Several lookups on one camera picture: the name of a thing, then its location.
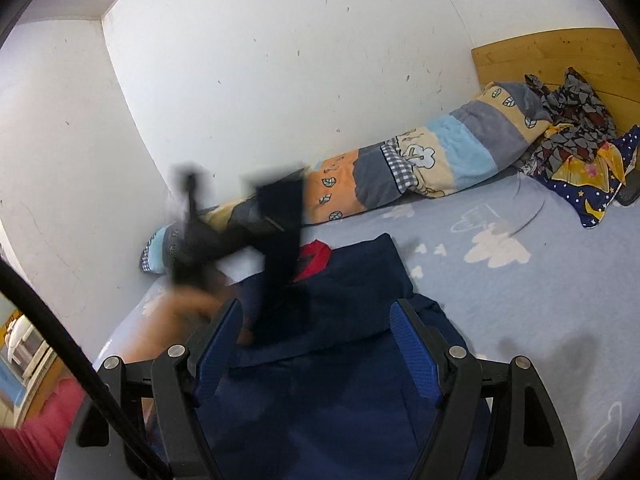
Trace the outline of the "red sleeve forearm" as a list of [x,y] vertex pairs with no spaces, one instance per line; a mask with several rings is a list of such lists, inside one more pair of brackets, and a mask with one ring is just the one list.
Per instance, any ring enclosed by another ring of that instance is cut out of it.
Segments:
[[78,381],[63,377],[40,414],[20,428],[1,429],[1,478],[49,480],[86,393]]

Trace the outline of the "person's left hand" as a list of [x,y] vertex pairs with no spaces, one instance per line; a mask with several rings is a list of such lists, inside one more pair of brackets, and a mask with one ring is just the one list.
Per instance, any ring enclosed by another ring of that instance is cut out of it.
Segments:
[[198,323],[209,322],[227,301],[240,298],[235,286],[222,286],[213,294],[175,286],[154,302],[151,316],[117,353],[125,363],[154,360],[173,344],[184,344]]

